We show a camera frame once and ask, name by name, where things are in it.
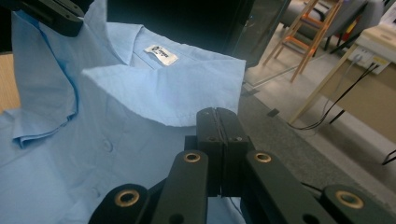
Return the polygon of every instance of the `wooden stool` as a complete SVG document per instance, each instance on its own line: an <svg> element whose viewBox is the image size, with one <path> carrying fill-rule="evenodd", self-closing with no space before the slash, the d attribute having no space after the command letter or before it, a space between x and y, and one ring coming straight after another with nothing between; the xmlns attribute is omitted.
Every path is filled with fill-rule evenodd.
<svg viewBox="0 0 396 224"><path fill-rule="evenodd" d="M291 78L290 82L292 82L298 74L301 74L304 71L309 60L312 58L315 51L317 50L320 41L322 40L323 36L326 34L326 31L329 28L330 24L332 23L335 14L342 5L343 0L338 0L338 2L336 2L334 6L329 9L326 19L324 21L318 21L316 19L309 17L309 13L314 9L317 2L318 0L310 0L306 4L306 7L303 9L300 15L295 19L293 24L290 26L289 30L285 33L285 35L279 41L279 43L277 43L273 51L270 53L268 58L262 64L262 65L266 65L270 61L270 59L274 56L275 53L276 53L275 58L277 58L277 56L280 54L280 51L282 51L283 48L290 49L291 51L296 52L299 55L303 56L303 59L301 60L299 66L294 72L294 75ZM302 41L295 38L298 29L300 29L302 25L306 25L312 29L317 30L317 34L315 35L310 45L306 45Z"/></svg>

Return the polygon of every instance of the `brass ring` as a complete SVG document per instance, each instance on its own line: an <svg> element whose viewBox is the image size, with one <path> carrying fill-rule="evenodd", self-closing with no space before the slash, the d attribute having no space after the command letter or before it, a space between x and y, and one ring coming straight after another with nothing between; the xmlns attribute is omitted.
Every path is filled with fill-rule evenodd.
<svg viewBox="0 0 396 224"><path fill-rule="evenodd" d="M345 196L350 197L350 199L352 199L352 202L347 201L344 198ZM348 191L338 190L337 192L335 192L335 197L341 204L351 208L361 209L364 206L364 202L360 197Z"/></svg>
<svg viewBox="0 0 396 224"><path fill-rule="evenodd" d="M256 161L259 161L259 162L270 162L271 161L270 155L268 155L266 153L262 153L262 152L257 153L255 159L256 159Z"/></svg>
<svg viewBox="0 0 396 224"><path fill-rule="evenodd" d="M123 200L122 197L125 195L132 195L132 199L130 200ZM137 203L139 201L139 192L134 189L124 189L116 194L114 198L116 205L119 207L129 207Z"/></svg>
<svg viewBox="0 0 396 224"><path fill-rule="evenodd" d="M201 156L195 153L188 153L184 155L184 161L186 162L197 162L201 159Z"/></svg>

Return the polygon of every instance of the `fabric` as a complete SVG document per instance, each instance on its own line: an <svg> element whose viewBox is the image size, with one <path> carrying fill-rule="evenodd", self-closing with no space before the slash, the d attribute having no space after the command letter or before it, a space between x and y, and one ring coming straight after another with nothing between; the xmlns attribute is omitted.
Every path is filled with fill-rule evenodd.
<svg viewBox="0 0 396 224"><path fill-rule="evenodd" d="M13 14L21 109L0 116L0 222L88 223L116 186L154 186L206 107L237 110L245 62L106 22L95 1L77 37ZM172 65L144 52L160 45ZM208 223L241 223L209 199Z"/></svg>

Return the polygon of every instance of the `white clothing tag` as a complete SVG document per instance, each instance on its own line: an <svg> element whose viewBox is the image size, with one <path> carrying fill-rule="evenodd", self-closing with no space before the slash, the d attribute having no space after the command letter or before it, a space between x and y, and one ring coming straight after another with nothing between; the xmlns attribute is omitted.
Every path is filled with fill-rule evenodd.
<svg viewBox="0 0 396 224"><path fill-rule="evenodd" d="M171 65L178 59L175 54L158 45L151 45L145 49L145 52L154 54L161 63L167 66Z"/></svg>

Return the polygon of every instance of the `gray mat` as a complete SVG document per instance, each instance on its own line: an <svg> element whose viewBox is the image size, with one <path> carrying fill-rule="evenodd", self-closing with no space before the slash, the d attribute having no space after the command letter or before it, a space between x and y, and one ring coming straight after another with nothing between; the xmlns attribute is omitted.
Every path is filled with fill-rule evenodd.
<svg viewBox="0 0 396 224"><path fill-rule="evenodd" d="M391 213L386 204L363 189L350 176L306 143L284 120L273 114L274 111L254 95L243 91L239 101L238 118L256 149L275 154L301 182L319 189L332 184L350 186L370 196Z"/></svg>

